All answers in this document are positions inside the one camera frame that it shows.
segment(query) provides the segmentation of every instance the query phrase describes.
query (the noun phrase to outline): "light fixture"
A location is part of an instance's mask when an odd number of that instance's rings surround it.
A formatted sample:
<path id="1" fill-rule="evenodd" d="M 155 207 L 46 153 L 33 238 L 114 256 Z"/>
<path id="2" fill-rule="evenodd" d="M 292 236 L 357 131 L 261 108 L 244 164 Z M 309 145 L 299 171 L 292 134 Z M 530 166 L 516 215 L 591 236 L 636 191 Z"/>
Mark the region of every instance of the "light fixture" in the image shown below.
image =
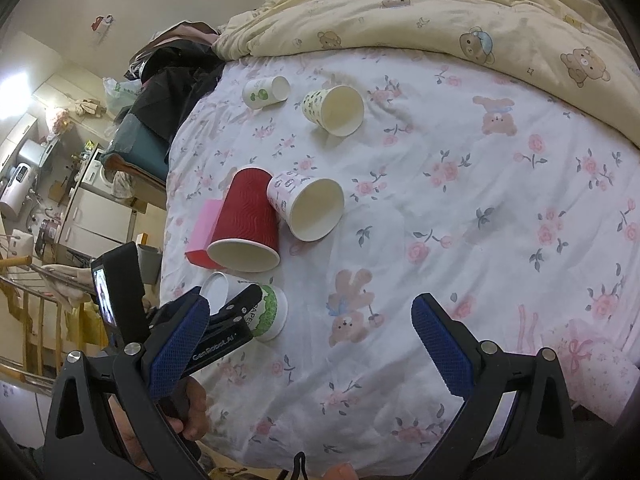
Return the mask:
<path id="1" fill-rule="evenodd" d="M 6 78 L 0 84 L 0 120 L 22 115 L 31 101 L 31 92 L 24 72 Z"/>

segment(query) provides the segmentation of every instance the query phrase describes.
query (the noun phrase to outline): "bed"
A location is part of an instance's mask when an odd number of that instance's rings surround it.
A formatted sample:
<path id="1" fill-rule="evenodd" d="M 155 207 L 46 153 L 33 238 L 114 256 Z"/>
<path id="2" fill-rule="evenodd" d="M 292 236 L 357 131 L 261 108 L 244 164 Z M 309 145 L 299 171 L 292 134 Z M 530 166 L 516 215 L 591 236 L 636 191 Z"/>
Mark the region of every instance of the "bed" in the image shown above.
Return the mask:
<path id="1" fill-rule="evenodd" d="M 208 275 L 184 251 L 238 168 L 330 176 L 347 205 L 319 242 L 282 224 L 280 265 L 243 275 L 281 287 L 289 316 L 273 341 L 197 373 L 207 445 L 280 468 L 303 450 L 317 475 L 347 461 L 361 476 L 414 471 L 461 405 L 410 325 L 427 291 L 506 351 L 573 330 L 584 383 L 596 338 L 575 326 L 640 362 L 640 71 L 595 0 L 268 0 L 216 51 L 222 79 L 170 152 L 161 299 Z M 271 75 L 289 99 L 249 110 L 242 86 Z M 366 101 L 345 139 L 300 110 L 337 84 Z M 623 404 L 638 371 L 614 363 L 607 402 Z"/>

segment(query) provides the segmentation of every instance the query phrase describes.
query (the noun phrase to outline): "green patterned paper cup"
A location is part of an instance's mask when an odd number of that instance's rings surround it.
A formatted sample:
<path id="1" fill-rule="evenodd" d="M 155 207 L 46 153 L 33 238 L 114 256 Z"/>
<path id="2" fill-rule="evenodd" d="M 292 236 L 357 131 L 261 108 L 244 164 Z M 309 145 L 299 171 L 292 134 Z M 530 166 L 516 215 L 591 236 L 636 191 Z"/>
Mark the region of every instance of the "green patterned paper cup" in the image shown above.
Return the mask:
<path id="1" fill-rule="evenodd" d="M 273 285 L 260 285 L 262 301 L 244 316 L 251 333 L 258 341 L 269 341 L 276 337 L 287 320 L 287 298 L 284 292 Z"/>
<path id="2" fill-rule="evenodd" d="M 254 283 L 224 272 L 214 272 L 202 284 L 200 295 L 209 301 L 213 315 Z M 277 286 L 256 285 L 262 289 L 262 301 L 244 315 L 244 320 L 254 337 L 264 342 L 273 339 L 282 330 L 287 319 L 287 297 Z"/>
<path id="3" fill-rule="evenodd" d="M 279 103 L 289 97 L 291 87 L 283 76 L 251 79 L 242 90 L 242 100 L 253 110 Z"/>
<path id="4" fill-rule="evenodd" d="M 340 85 L 309 92 L 302 100 L 302 113 L 330 134 L 346 137 L 362 124 L 364 102 L 355 88 Z"/>

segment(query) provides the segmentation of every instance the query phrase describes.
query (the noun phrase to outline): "small screen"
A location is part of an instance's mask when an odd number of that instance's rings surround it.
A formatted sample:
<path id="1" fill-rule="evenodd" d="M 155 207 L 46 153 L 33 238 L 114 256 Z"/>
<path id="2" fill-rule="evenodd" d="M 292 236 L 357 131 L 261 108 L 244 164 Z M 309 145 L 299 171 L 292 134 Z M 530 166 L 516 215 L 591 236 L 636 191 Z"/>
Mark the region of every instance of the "small screen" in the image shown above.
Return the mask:
<path id="1" fill-rule="evenodd" d="M 95 290 L 98 293 L 98 303 L 100 303 L 100 316 L 105 323 L 116 326 L 116 320 L 113 316 L 113 308 L 109 298 L 109 289 L 107 288 L 107 279 L 104 275 L 104 268 L 94 270 Z"/>

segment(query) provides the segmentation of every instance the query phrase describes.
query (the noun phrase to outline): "yellow comforter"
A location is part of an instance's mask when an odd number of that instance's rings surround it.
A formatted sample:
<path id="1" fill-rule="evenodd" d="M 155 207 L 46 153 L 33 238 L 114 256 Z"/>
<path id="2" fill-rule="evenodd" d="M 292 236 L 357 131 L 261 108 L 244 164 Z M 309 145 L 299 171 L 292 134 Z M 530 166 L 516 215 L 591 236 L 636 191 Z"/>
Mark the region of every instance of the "yellow comforter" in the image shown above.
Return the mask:
<path id="1" fill-rule="evenodd" d="M 267 0 L 232 18 L 223 59 L 389 46 L 446 52 L 556 95 L 640 146 L 640 72 L 596 0 Z"/>

